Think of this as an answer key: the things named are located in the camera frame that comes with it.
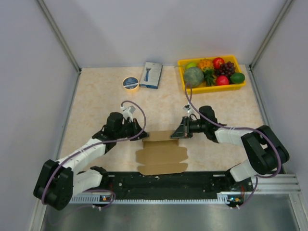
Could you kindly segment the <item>brown cardboard paper box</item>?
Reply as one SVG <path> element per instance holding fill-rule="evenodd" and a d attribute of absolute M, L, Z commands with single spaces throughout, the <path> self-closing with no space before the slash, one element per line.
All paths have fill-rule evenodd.
<path fill-rule="evenodd" d="M 187 170 L 187 148 L 180 147 L 179 140 L 171 138 L 173 133 L 172 130 L 149 132 L 149 137 L 142 140 L 143 148 L 136 151 L 138 172 L 156 176 Z"/>

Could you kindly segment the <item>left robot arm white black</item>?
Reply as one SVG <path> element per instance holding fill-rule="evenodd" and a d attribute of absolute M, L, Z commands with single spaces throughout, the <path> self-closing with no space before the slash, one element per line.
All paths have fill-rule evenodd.
<path fill-rule="evenodd" d="M 149 134 L 137 119 L 112 112 L 106 124 L 88 142 L 67 157 L 47 160 L 41 169 L 33 195 L 44 205 L 64 209 L 71 198 L 89 189 L 104 191 L 109 186 L 106 170 L 102 167 L 83 169 L 95 159 L 107 154 L 117 143 L 138 141 Z"/>

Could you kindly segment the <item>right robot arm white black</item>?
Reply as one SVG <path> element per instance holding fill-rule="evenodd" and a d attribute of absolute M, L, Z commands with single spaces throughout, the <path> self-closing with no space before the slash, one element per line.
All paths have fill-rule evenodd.
<path fill-rule="evenodd" d="M 224 179 L 229 190 L 237 190 L 243 180 L 255 175 L 269 174 L 289 159 L 289 153 L 269 126 L 257 129 L 224 128 L 218 123 L 211 106 L 198 110 L 200 118 L 193 120 L 184 116 L 179 127 L 170 136 L 172 139 L 188 139 L 194 133 L 203 133 L 215 143 L 229 143 L 245 149 L 247 160 L 227 170 Z"/>

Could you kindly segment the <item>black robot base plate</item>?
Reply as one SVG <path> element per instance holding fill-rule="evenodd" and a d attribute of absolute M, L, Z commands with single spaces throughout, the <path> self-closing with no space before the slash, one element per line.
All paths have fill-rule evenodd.
<path fill-rule="evenodd" d="M 250 178 L 231 182 L 222 171 L 186 171 L 177 174 L 145 176 L 139 172 L 107 172 L 102 167 L 91 170 L 102 173 L 96 189 L 113 191 L 117 200 L 216 199 L 220 192 L 251 192 Z"/>

